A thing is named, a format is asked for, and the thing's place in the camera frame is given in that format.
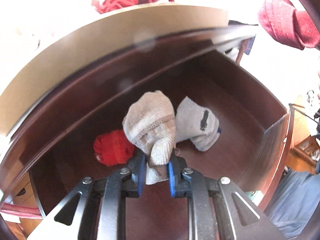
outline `blue gripper pad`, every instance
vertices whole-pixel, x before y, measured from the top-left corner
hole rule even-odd
[[[176,194],[175,181],[174,181],[173,168],[172,168],[171,162],[169,162],[168,164],[168,171],[169,171],[169,185],[170,185],[171,197],[175,197],[175,194]]]
[[[140,164],[139,175],[138,175],[138,195],[139,197],[143,191],[143,185],[146,181],[146,155],[144,154],[142,157],[142,161]]]

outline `metal bolt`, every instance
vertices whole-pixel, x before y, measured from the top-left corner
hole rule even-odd
[[[120,173],[123,175],[128,174],[129,172],[130,172],[130,170],[127,167],[124,167],[120,170]]]
[[[229,179],[228,177],[222,177],[220,181],[221,181],[221,184],[227,185],[231,182],[231,179]]]
[[[193,170],[189,167],[186,167],[183,169],[183,173],[186,174],[186,175],[190,175],[193,173]]]
[[[82,180],[82,183],[83,184],[90,184],[92,182],[92,178],[91,177],[85,177],[83,180]]]

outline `white sock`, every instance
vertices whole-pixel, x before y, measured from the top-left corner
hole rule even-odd
[[[157,168],[150,168],[147,163],[146,184],[152,185],[168,179],[167,165],[157,166]]]
[[[190,139],[200,151],[208,150],[219,138],[219,120],[206,107],[185,97],[177,108],[176,141]]]

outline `sock logo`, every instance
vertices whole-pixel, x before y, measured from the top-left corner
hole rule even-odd
[[[203,113],[203,118],[200,122],[200,130],[201,131],[205,131],[205,129],[207,128],[207,120],[208,120],[208,116],[209,116],[209,111],[205,110]]]

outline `beige sock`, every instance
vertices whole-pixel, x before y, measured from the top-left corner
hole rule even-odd
[[[164,165],[169,162],[176,136],[169,98],[161,91],[145,93],[130,106],[122,125],[128,140],[147,155],[148,184],[166,180]]]

